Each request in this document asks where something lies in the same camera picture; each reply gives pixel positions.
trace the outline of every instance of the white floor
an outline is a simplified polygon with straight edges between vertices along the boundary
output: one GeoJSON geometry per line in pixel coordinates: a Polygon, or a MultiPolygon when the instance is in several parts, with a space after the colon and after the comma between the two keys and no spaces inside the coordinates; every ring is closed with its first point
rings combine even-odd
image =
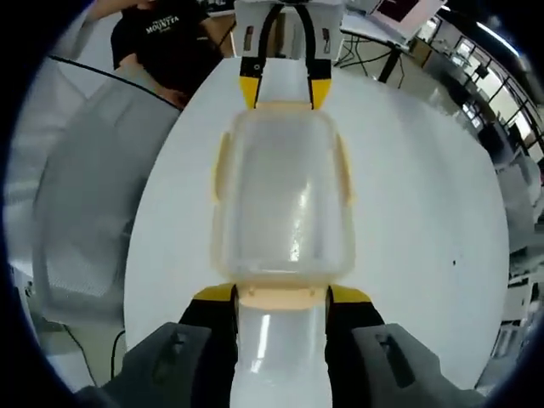
{"type": "MultiPolygon", "coordinates": [[[[381,54],[388,52],[388,48],[372,43],[365,42],[359,45],[360,56],[363,60],[375,58],[381,54]]],[[[413,95],[426,103],[433,106],[438,111],[445,115],[454,116],[461,126],[470,130],[470,125],[465,116],[460,112],[459,108],[452,102],[445,89],[438,84],[434,79],[428,76],[422,69],[416,66],[409,57],[403,55],[402,66],[404,68],[405,79],[402,82],[400,89],[402,92],[413,95]]],[[[382,58],[377,61],[365,64],[365,68],[370,77],[378,78],[387,58],[382,58]]],[[[359,65],[352,65],[345,68],[346,71],[352,72],[354,75],[362,75],[365,73],[359,65]]],[[[402,70],[398,63],[388,80],[388,85],[397,88],[400,84],[402,70]]],[[[88,367],[96,385],[100,386],[109,381],[111,369],[111,353],[113,342],[121,328],[89,328],[89,327],[71,327],[71,332],[82,345],[84,353],[87,357],[88,367]]],[[[116,371],[119,371],[122,365],[122,357],[125,354],[126,345],[124,336],[118,343],[116,350],[116,371]]]]}

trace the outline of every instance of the clear plastic container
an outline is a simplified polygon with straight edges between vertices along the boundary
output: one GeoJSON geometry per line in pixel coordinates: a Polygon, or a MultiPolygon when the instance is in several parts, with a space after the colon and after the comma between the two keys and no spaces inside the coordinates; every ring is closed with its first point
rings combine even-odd
{"type": "Polygon", "coordinates": [[[327,114],[295,104],[240,114],[214,187],[212,260],[232,281],[324,284],[353,268],[349,166],[327,114]]]}

